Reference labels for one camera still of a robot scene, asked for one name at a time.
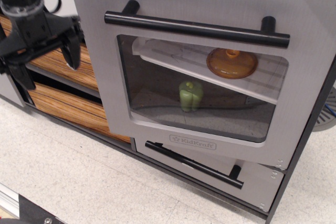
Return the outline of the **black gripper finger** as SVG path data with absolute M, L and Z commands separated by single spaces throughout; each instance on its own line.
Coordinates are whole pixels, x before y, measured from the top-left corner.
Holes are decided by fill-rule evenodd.
M 80 40 L 73 29 L 65 32 L 61 51 L 68 66 L 73 70 L 78 69 L 80 66 Z
M 23 61 L 6 61 L 6 65 L 12 77 L 25 89 L 35 90 L 36 86 L 33 78 L 28 71 L 26 64 L 29 60 Z

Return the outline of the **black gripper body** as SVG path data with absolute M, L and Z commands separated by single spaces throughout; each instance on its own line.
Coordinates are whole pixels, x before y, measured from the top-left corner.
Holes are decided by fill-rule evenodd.
M 73 29 L 83 40 L 78 16 L 61 17 L 44 8 L 27 10 L 22 7 L 2 8 L 2 13 L 12 23 L 10 34 L 1 39 L 1 73 L 8 71 L 6 61 L 36 59 L 62 47 L 66 31 Z

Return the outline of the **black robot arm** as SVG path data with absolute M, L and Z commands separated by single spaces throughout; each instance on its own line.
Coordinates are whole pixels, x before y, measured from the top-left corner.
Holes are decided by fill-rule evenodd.
M 80 66 L 83 31 L 78 16 L 60 17 L 45 7 L 44 0 L 1 0 L 1 11 L 9 18 L 9 35 L 1 31 L 1 73 L 9 73 L 26 90 L 35 89 L 26 63 L 60 49 L 71 69 Z

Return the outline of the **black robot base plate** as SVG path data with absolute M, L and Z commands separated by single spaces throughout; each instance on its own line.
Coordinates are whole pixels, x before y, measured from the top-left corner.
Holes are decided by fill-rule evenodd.
M 65 224 L 63 220 L 46 211 L 22 195 L 18 195 L 19 218 L 26 223 Z

